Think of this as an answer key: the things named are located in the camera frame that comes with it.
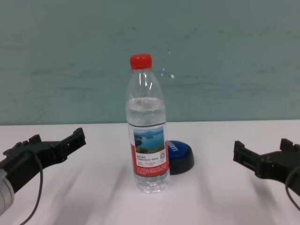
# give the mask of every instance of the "red label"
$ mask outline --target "red label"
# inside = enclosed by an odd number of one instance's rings
[[[168,142],[167,141],[165,142],[166,162],[161,165],[158,165],[158,166],[142,167],[142,166],[137,165],[135,146],[132,144],[131,144],[131,152],[132,152],[132,162],[133,162],[134,172],[140,176],[156,177],[156,176],[164,174],[169,169],[169,152],[168,152]]]

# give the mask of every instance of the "silver cylinder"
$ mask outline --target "silver cylinder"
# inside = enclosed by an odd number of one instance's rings
[[[0,169],[0,216],[14,203],[13,187],[6,179],[6,172]]]

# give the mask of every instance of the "plastic water bottle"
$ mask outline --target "plastic water bottle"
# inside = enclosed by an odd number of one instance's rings
[[[160,192],[170,175],[164,97],[149,54],[133,55],[130,65],[126,117],[135,181],[143,192]]]

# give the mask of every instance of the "bottle neck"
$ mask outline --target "bottle neck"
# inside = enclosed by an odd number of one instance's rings
[[[147,74],[147,73],[152,72],[152,68],[148,68],[148,69],[133,69],[132,72],[133,72],[133,74],[137,74],[137,75],[144,74],[144,73]]]

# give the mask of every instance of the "lake image on label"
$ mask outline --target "lake image on label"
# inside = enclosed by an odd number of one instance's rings
[[[164,129],[134,129],[135,151],[138,153],[155,153],[165,149]]]

